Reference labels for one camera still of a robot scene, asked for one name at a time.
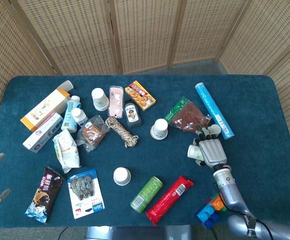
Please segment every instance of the white snack bag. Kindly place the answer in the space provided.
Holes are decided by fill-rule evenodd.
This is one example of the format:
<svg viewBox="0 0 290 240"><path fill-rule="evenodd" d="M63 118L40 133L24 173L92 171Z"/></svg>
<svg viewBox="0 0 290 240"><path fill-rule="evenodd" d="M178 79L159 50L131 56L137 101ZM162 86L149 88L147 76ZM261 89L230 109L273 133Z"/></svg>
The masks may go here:
<svg viewBox="0 0 290 240"><path fill-rule="evenodd" d="M77 145L70 132L64 129L53 138L57 159L59 160L64 173L68 173L72 168L80 167L80 156Z"/></svg>

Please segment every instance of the red chili package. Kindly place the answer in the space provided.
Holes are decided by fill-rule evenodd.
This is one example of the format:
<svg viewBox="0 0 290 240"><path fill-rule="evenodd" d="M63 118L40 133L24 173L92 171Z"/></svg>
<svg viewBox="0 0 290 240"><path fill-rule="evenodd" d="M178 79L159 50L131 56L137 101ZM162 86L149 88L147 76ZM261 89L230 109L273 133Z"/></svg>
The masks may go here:
<svg viewBox="0 0 290 240"><path fill-rule="evenodd" d="M159 222L161 217L173 206L180 196L191 186L193 182L184 176L180 176L176 182L168 189L167 192L158 200L155 205L146 212L146 216L154 226Z"/></svg>

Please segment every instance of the white paper cup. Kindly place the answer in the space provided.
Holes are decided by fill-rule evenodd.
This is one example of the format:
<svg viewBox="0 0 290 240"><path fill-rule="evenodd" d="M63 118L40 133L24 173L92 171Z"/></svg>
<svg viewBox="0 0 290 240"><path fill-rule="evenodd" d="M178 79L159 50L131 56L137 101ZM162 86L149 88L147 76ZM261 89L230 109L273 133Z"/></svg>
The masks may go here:
<svg viewBox="0 0 290 240"><path fill-rule="evenodd" d="M125 167L118 167L114 171L114 182L119 186L128 184L131 180L131 172Z"/></svg>
<svg viewBox="0 0 290 240"><path fill-rule="evenodd" d="M94 88L93 91L91 91L91 97L93 98L93 104L96 110L105 111L109 108L110 101L103 89L99 87Z"/></svg>
<svg viewBox="0 0 290 240"><path fill-rule="evenodd" d="M221 127L218 124L213 124L212 126L208 127L208 131L210 132L210 134L215 134L216 137L221 134Z"/></svg>
<svg viewBox="0 0 290 240"><path fill-rule="evenodd" d="M199 146L189 145L187 157L191 159L204 161L203 154Z"/></svg>
<svg viewBox="0 0 290 240"><path fill-rule="evenodd" d="M169 124L163 118L157 119L150 129L150 135L155 140L163 140L168 134Z"/></svg>

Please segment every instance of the green can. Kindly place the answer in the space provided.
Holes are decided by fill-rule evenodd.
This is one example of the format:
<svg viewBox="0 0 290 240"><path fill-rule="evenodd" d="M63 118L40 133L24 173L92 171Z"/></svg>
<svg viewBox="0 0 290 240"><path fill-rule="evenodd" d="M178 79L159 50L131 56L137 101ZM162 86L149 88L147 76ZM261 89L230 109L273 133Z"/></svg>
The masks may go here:
<svg viewBox="0 0 290 240"><path fill-rule="evenodd" d="M133 201L130 202L130 206L139 214L142 213L162 187L163 183L161 180L152 176L136 197L134 197Z"/></svg>

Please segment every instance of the blue table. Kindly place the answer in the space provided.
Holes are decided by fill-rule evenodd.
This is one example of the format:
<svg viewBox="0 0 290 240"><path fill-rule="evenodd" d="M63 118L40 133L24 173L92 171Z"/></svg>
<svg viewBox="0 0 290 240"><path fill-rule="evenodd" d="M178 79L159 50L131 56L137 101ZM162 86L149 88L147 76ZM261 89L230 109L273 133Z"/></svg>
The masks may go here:
<svg viewBox="0 0 290 240"><path fill-rule="evenodd" d="M249 209L259 219L290 223L290 135L275 85L269 77L19 76L9 82L0 107L0 151L6 153L0 164L0 192L5 188L12 189L10 196L0 204L0 227L43 226L25 216L24 212L32 201L44 166L59 173L62 168L52 140L38 153L22 146L31 133L20 119L65 80L73 83L70 94L80 96L82 108L89 117L101 115L105 120L108 116L107 111L99 112L93 107L91 91L96 87L107 93L111 85L125 87L138 80L156 98L156 104L145 112L140 110L143 125L130 130L140 137L136 147L126 149L120 137L111 131L90 153L80 146L81 168L64 174L67 178L95 168L105 209L74 219L68 186L64 182L47 226L151 226L145 213L138 214L130 207L130 201L152 176L157 176L164 186L150 203L151 207L181 175L192 180L194 186L181 196L158 225L199 224L194 214L215 189L212 169L199 167L193 159L187 158L188 147L195 135L169 127L168 136L162 141L150 136L155 120L164 117L182 96L207 114L194 88L199 82L205 84L235 133L228 140L219 138ZM126 125L125 118L120 122ZM128 185L114 183L113 172L117 167L130 170L132 178ZM226 221L227 215L226 212L220 214L221 222Z"/></svg>

